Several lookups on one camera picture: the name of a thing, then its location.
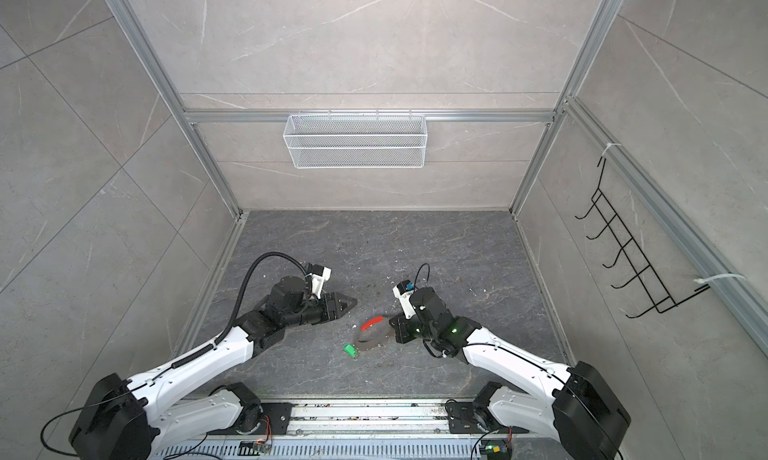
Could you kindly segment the green capped key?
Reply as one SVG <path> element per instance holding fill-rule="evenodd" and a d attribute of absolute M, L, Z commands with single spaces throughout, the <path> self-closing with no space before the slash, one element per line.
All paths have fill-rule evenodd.
<path fill-rule="evenodd" d="M 357 348 L 352 344 L 345 344 L 343 350 L 352 358 L 357 358 L 359 355 Z"/>

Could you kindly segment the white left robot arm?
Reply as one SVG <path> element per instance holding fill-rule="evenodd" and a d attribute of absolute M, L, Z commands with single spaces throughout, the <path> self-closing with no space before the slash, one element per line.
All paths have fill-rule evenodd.
<path fill-rule="evenodd" d="M 223 372 L 280 342 L 294 325 L 337 320 L 357 299 L 323 289 L 325 279 L 287 276 L 252 310 L 215 337 L 159 367 L 127 379 L 110 374 L 91 390 L 69 435 L 80 459 L 148 459 L 192 437 L 214 431 L 239 434 L 267 426 L 258 396 L 244 383 L 217 387 L 209 396 L 186 396 Z"/>

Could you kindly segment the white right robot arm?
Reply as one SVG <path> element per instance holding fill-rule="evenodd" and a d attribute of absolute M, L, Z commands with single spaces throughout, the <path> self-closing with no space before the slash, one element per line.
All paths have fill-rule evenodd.
<path fill-rule="evenodd" d="M 616 459 L 631 416 L 600 372 L 541 358 L 453 315 L 431 287 L 393 289 L 402 311 L 389 323 L 401 344 L 419 339 L 435 358 L 456 358 L 504 379 L 475 398 L 471 417 L 487 432 L 519 428 L 558 441 L 574 459 Z"/>

